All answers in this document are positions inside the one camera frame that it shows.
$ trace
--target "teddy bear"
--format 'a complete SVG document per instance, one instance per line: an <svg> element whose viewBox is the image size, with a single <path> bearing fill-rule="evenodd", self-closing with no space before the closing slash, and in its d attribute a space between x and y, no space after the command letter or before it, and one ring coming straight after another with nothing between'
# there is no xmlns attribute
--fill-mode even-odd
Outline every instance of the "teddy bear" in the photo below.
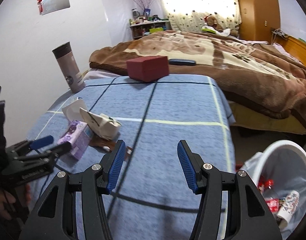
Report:
<svg viewBox="0 0 306 240"><path fill-rule="evenodd" d="M223 32L223 27L221 26L221 24L219 24L217 22L217 19L213 16L213 15L209 15L204 17L204 21L208 26L213 27L215 30L217 30L218 32L222 33ZM238 32L236 30L230 30L230 35L234 36L234 37L238 37Z"/></svg>

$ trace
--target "curtain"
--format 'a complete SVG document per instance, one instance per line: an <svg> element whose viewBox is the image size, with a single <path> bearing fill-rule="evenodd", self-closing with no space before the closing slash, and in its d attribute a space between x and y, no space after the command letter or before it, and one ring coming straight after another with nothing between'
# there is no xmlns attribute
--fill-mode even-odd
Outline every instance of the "curtain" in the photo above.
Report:
<svg viewBox="0 0 306 240"><path fill-rule="evenodd" d="M201 32L204 17L213 15L222 27L236 29L241 23L238 0L162 0L172 28Z"/></svg>

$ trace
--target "small brown object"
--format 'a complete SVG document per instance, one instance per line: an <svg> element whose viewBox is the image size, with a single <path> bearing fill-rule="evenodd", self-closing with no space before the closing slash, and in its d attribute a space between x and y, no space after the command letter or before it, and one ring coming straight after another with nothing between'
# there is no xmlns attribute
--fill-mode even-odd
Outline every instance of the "small brown object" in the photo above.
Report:
<svg viewBox="0 0 306 240"><path fill-rule="evenodd" d="M215 16L213 16L213 15L206 16L204 18L204 21L208 26L211 26L211 27L215 28L218 32L220 32L220 33L223 32L224 29L223 29L222 25L218 23ZM234 36L234 37L238 37L239 34L236 30L231 29L230 35Z"/></svg>
<svg viewBox="0 0 306 240"><path fill-rule="evenodd" d="M91 147L101 147L101 148L108 147L109 152L111 153L114 150L116 143L112 140L106 140L97 135L94 135L89 145ZM128 158L132 154L132 151L133 151L133 148L126 146L125 157L124 157L125 161L128 160Z"/></svg>
<svg viewBox="0 0 306 240"><path fill-rule="evenodd" d="M106 140L97 135L94 135L89 145L91 147L102 147L102 148L106 146L106 147L109 147L110 149L109 152L112 152L114 150L115 144L116 143L114 141Z"/></svg>

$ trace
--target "red jewelry box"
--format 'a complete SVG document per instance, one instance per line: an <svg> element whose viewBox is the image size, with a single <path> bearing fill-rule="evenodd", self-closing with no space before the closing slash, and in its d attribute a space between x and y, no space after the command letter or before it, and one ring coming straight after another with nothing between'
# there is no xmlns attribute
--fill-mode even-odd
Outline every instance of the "red jewelry box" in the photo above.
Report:
<svg viewBox="0 0 306 240"><path fill-rule="evenodd" d="M130 78L144 82L151 82L170 74L167 56L129 59L126 61L126 66Z"/></svg>

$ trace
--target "bed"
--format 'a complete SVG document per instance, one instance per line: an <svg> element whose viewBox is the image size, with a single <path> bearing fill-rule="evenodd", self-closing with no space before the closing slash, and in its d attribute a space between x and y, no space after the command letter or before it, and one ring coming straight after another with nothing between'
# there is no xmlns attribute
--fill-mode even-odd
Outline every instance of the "bed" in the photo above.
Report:
<svg viewBox="0 0 306 240"><path fill-rule="evenodd" d="M306 66L273 46L166 31L96 50L90 67L126 76L126 60L149 55L195 60L195 67L170 65L170 73L214 78L230 101L234 125L306 134Z"/></svg>
<svg viewBox="0 0 306 240"><path fill-rule="evenodd" d="M81 92L61 96L39 118L28 139L52 135L57 141L68 126L61 108L77 97L83 98L91 112L105 113L121 122L119 139L134 148L122 166L117 184L120 190L103 197L114 240L189 239L200 196L186 184L176 153L178 141L185 139L193 152L219 170L235 172L229 130L234 118L216 82L207 76L185 74L172 74L156 83L124 76L88 80ZM81 160L65 155L57 165L77 173L98 163L104 154L89 146ZM30 209L43 184L48 185L59 171L55 168L49 178L31 183ZM80 195L76 204L78 235L83 240ZM222 208L219 239L225 231L225 196Z"/></svg>

